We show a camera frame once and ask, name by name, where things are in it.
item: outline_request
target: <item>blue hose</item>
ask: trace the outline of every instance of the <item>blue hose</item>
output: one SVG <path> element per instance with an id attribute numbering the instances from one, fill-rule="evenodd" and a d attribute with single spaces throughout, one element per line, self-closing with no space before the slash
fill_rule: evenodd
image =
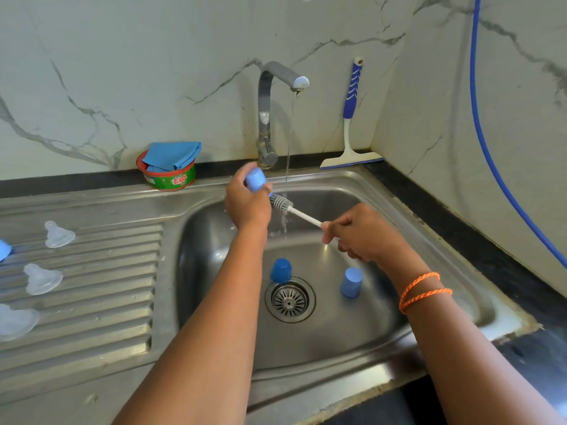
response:
<path id="1" fill-rule="evenodd" d="M 514 207 L 516 212 L 520 215 L 520 217 L 524 220 L 524 222 L 528 225 L 528 227 L 534 232 L 534 234 L 539 238 L 539 240 L 545 245 L 547 249 L 553 254 L 554 257 L 557 258 L 559 262 L 567 269 L 567 259 L 563 256 L 563 254 L 556 248 L 556 246 L 551 243 L 549 238 L 542 233 L 542 230 L 538 228 L 538 226 L 531 220 L 528 216 L 526 211 L 522 209 L 518 201 L 512 195 L 512 192 L 504 183 L 502 176 L 498 172 L 494 161 L 492 160 L 491 153 L 488 151 L 488 146 L 486 146 L 486 140 L 484 139 L 483 128 L 480 125 L 480 118 L 478 116 L 478 103 L 476 100 L 476 42 L 478 39 L 478 22 L 480 19 L 480 0 L 475 0 L 475 11 L 472 17 L 472 35 L 471 35 L 471 67 L 470 67 L 470 82 L 471 82 L 471 105 L 472 105 L 472 119 L 475 123 L 476 135 L 478 136 L 478 142 L 480 143 L 480 147 L 483 150 L 484 157 L 486 158 L 486 162 L 488 163 L 488 167 L 490 167 L 492 175 L 494 179 L 496 179 L 496 183 L 500 186 L 506 198 Z"/>

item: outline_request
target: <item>hand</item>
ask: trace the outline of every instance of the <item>hand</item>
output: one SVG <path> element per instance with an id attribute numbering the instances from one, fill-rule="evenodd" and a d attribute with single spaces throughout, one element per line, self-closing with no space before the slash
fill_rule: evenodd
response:
<path id="1" fill-rule="evenodd" d="M 357 204 L 332 222 L 323 222 L 322 242 L 329 244 L 338 237 L 338 249 L 362 261 L 388 259 L 392 251 L 410 248 L 404 237 L 389 225 L 378 212 L 364 203 Z"/>
<path id="2" fill-rule="evenodd" d="M 272 217 L 269 199 L 272 184 L 265 183 L 255 194 L 245 187 L 246 175 L 257 166 L 257 163 L 244 164 L 226 187 L 224 206 L 238 229 L 245 225 L 267 229 Z"/>

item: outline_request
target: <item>drain strainer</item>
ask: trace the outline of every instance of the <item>drain strainer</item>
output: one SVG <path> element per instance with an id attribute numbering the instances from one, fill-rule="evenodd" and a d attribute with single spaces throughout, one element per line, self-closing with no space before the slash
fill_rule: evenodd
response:
<path id="1" fill-rule="evenodd" d="M 315 293 L 297 276 L 282 285 L 272 283 L 265 294 L 270 313 L 282 322 L 295 323 L 307 319 L 315 309 Z"/>

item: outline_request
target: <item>faucet spout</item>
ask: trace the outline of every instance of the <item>faucet spout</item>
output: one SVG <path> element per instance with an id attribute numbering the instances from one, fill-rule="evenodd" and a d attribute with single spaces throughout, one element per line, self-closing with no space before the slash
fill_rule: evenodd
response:
<path id="1" fill-rule="evenodd" d="M 270 61 L 261 68 L 258 81 L 258 165 L 268 169 L 278 160 L 272 147 L 270 130 L 270 95 L 274 76 L 284 82 L 292 92 L 300 92 L 309 87 L 309 80 L 295 71 L 276 62 Z"/>

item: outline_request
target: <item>orange thread bracelet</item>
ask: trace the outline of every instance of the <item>orange thread bracelet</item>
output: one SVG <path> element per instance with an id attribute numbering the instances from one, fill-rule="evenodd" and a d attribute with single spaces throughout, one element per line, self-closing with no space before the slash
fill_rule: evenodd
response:
<path id="1" fill-rule="evenodd" d="M 429 273 L 423 274 L 422 276 L 419 276 L 417 279 L 415 279 L 412 283 L 409 284 L 409 286 L 405 289 L 404 293 L 401 294 L 401 298 L 400 298 L 400 304 L 399 304 L 399 309 L 400 311 L 405 314 L 405 309 L 407 306 L 413 304 L 416 301 L 422 300 L 423 298 L 427 298 L 431 295 L 435 295 L 436 293 L 448 293 L 450 295 L 453 294 L 453 291 L 450 290 L 449 288 L 441 288 L 441 289 L 435 289 L 426 293 L 422 293 L 417 295 L 416 297 L 412 298 L 409 301 L 406 301 L 405 298 L 407 297 L 409 291 L 412 290 L 412 288 L 417 285 L 418 283 L 420 283 L 423 279 L 427 279 L 428 277 L 431 276 L 435 276 L 437 279 L 441 280 L 441 277 L 439 276 L 439 273 L 436 273 L 434 271 L 431 271 Z"/>

